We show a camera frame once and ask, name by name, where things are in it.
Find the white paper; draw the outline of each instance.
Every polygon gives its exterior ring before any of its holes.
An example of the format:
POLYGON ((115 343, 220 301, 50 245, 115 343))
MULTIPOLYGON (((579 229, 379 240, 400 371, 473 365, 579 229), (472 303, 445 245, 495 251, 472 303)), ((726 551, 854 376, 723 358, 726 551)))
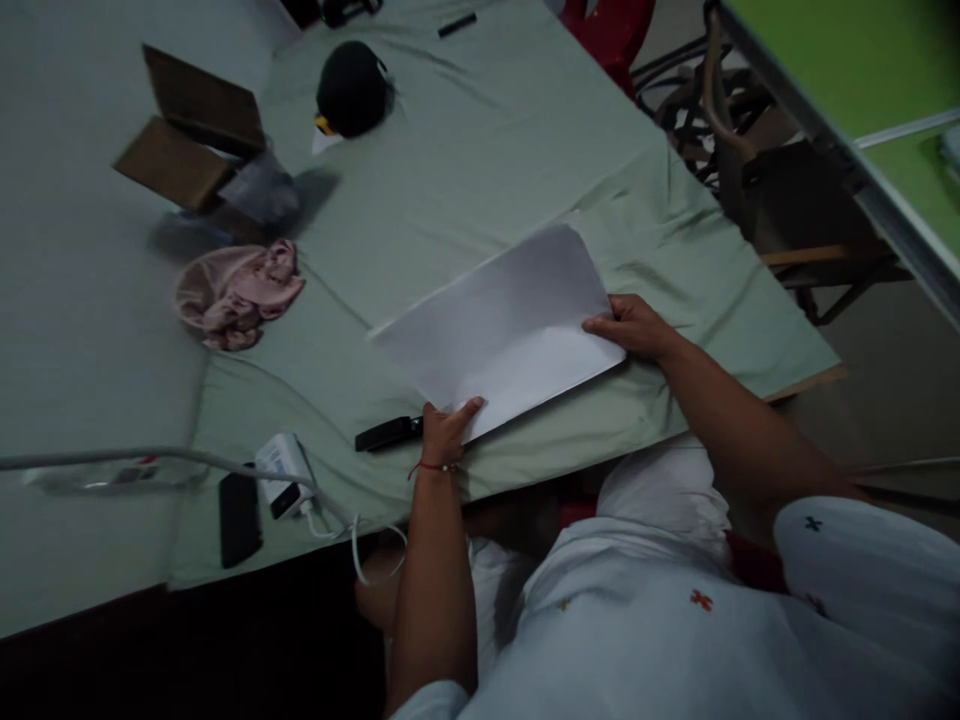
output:
POLYGON ((581 328, 610 314, 600 276, 569 225, 527 238, 424 298, 368 339, 436 407, 486 405, 464 441, 613 367, 622 348, 581 328))
POLYGON ((310 153, 312 155, 319 155, 328 147, 333 147, 341 140, 343 140, 343 135, 324 135, 320 132, 320 128, 315 127, 313 129, 313 145, 310 148, 310 153))

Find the hand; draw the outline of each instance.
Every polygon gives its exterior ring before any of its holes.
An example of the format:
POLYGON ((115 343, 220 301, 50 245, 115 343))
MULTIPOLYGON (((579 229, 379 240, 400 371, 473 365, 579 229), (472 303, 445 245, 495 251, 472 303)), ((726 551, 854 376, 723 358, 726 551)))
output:
POLYGON ((644 360, 659 361, 683 344, 683 336, 660 317, 639 295, 610 295, 615 320, 590 318, 583 329, 611 340, 644 360))
POLYGON ((423 406, 423 454, 427 465, 452 465, 463 457, 463 433, 483 398, 473 398, 455 413, 442 413, 431 403, 423 406))

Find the bed sheet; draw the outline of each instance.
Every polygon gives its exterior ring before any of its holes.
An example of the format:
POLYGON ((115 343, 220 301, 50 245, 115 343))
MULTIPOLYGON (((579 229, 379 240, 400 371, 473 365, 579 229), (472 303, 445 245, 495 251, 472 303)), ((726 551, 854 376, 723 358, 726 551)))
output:
MULTIPOLYGON (((368 531, 407 516, 419 447, 358 454, 354 436, 419 415, 423 400, 366 333, 548 223, 570 222, 609 292, 643 295, 757 395, 839 362, 663 133, 541 0, 385 3, 374 18, 316 28, 277 56, 261 110, 278 157, 319 198, 293 234, 307 284, 256 347, 211 355, 195 445, 245 460, 294 432, 319 485, 368 531), (474 25, 437 37, 470 11, 474 25), (393 107, 375 130, 311 157, 320 69, 350 39, 395 78, 393 107)), ((663 375, 627 361, 478 440, 463 498, 685 428, 663 375)), ((321 546, 302 519, 275 522, 261 507, 264 547, 221 569, 220 477, 183 498, 171 587, 321 546)))

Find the pink cloth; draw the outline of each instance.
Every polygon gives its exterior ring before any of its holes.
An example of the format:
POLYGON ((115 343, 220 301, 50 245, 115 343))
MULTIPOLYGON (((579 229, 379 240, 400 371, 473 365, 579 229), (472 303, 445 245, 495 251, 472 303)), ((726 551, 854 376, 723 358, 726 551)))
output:
POLYGON ((206 333, 217 350, 256 345, 260 323, 286 312, 303 289, 297 250, 289 240, 214 250, 190 263, 177 284, 180 318, 206 333))

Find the person's left hand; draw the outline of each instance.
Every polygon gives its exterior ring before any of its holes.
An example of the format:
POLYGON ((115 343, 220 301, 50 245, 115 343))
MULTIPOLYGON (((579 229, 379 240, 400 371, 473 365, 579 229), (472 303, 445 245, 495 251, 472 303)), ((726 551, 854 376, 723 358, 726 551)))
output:
POLYGON ((455 413, 442 413, 433 404, 423 406, 423 454, 427 465, 452 465, 463 457, 463 433, 480 408, 483 398, 473 398, 455 413))

